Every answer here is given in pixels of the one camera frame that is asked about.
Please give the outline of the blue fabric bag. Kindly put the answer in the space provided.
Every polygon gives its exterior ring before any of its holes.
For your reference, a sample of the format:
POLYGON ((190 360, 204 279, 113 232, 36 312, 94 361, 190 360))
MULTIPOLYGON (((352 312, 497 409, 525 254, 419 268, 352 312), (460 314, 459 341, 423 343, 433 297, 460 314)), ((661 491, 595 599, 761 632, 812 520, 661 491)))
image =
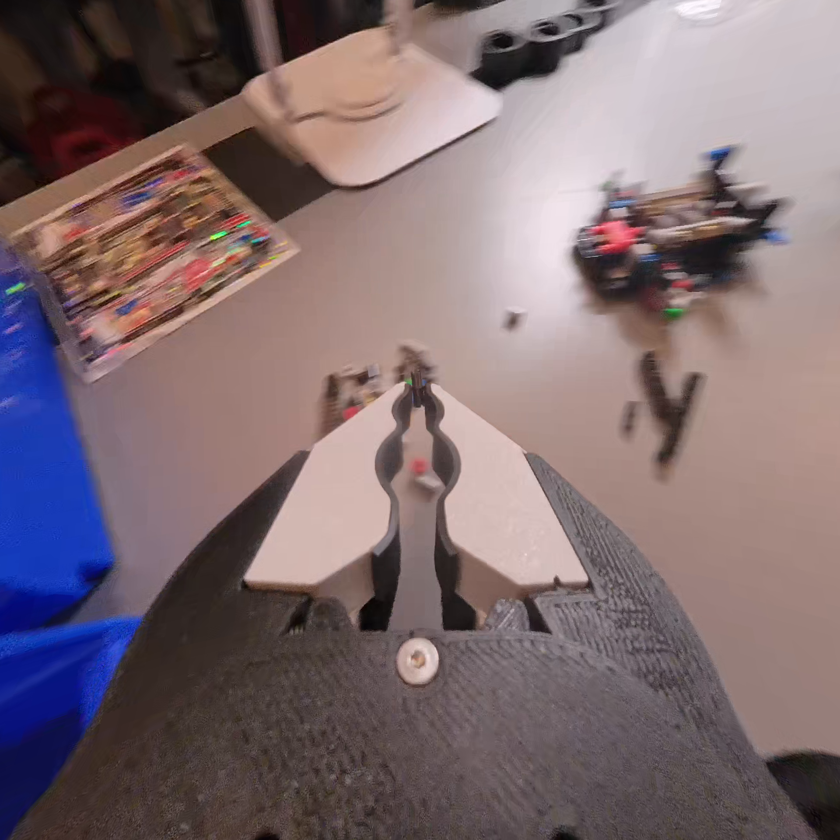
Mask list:
POLYGON ((69 620, 114 551, 34 274, 1 256, 1 837, 95 718, 138 616, 69 620))

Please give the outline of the partly built lego model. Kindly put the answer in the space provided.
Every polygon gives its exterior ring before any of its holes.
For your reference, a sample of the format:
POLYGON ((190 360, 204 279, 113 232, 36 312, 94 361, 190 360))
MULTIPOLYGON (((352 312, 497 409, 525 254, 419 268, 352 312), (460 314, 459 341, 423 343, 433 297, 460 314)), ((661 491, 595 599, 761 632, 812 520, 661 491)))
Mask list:
POLYGON ((752 247, 786 241, 777 221, 791 200, 768 198, 765 184, 728 171, 738 150, 729 144, 706 152, 683 185, 649 191, 619 174, 603 183, 602 204, 572 247, 600 299, 675 321, 710 292, 739 281, 752 247))

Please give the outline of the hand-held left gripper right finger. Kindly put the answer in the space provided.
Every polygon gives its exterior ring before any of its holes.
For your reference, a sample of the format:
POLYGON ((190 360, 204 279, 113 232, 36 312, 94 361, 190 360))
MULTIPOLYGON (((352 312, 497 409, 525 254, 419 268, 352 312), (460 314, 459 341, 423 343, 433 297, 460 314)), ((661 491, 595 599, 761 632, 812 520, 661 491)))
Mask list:
POLYGON ((501 600, 584 592, 589 574, 527 452, 439 385, 425 409, 444 629, 475 629, 501 600))

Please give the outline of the black cup holder tray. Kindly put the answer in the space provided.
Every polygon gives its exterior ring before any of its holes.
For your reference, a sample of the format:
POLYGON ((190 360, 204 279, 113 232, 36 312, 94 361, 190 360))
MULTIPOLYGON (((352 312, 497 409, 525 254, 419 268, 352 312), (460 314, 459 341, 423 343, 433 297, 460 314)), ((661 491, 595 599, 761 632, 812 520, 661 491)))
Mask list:
POLYGON ((562 60, 614 22, 622 1, 579 2, 569 11, 532 21, 525 29, 499 28, 479 42, 479 63, 471 76, 493 90, 520 79, 546 77, 562 60))

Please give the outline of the dark red bag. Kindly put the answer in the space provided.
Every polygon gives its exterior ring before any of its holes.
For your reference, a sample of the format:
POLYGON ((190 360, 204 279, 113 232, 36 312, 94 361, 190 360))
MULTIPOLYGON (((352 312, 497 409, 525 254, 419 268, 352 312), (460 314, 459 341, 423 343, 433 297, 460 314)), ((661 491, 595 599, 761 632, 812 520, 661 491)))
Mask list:
POLYGON ((123 104, 89 91, 43 86, 31 98, 26 144, 39 174, 50 181, 76 172, 142 140, 142 125, 123 104))

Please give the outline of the lego instruction booklet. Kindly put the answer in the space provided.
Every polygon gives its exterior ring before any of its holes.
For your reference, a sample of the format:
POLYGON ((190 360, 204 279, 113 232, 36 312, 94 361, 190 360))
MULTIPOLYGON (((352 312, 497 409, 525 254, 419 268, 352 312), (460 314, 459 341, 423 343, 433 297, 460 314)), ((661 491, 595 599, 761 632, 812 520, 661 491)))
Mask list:
POLYGON ((189 145, 178 145, 10 236, 85 383, 117 370, 300 252, 189 145))

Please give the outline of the pile of small lego pieces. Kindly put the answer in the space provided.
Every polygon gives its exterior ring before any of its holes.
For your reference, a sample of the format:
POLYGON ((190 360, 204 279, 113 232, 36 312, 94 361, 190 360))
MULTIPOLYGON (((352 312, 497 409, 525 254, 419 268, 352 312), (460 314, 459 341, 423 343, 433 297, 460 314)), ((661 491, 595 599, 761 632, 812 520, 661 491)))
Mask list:
POLYGON ((326 375, 319 403, 318 439, 327 437, 363 409, 379 401, 393 387, 411 389, 411 374, 422 368, 427 386, 438 380, 438 365, 431 350, 415 340, 400 342, 391 371, 378 363, 348 364, 326 375))

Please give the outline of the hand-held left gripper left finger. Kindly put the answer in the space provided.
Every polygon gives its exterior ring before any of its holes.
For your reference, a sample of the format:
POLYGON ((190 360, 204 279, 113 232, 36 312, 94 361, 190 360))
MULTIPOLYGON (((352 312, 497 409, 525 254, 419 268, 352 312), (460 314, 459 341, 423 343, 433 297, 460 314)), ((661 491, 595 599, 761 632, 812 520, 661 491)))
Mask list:
POLYGON ((394 385, 309 451, 245 572, 254 591, 334 599, 386 629, 401 570, 399 501, 411 387, 394 385))

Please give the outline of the white stand base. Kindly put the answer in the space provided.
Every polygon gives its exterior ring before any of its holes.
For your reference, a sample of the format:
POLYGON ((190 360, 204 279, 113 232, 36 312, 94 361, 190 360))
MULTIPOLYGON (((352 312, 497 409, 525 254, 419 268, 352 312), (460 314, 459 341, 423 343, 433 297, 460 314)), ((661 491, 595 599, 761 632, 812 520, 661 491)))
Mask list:
POLYGON ((264 140, 341 188, 383 182, 501 113, 502 96, 414 45, 411 2, 284 62, 270 2, 244 2, 262 72, 241 96, 264 140))

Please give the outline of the black bumpy rubber object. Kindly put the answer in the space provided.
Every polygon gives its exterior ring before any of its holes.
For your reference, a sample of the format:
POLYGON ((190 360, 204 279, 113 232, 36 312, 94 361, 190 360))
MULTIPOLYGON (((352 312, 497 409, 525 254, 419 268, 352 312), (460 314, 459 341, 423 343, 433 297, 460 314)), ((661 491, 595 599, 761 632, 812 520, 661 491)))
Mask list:
POLYGON ((821 839, 839 838, 839 756, 829 752, 788 752, 765 764, 821 839))

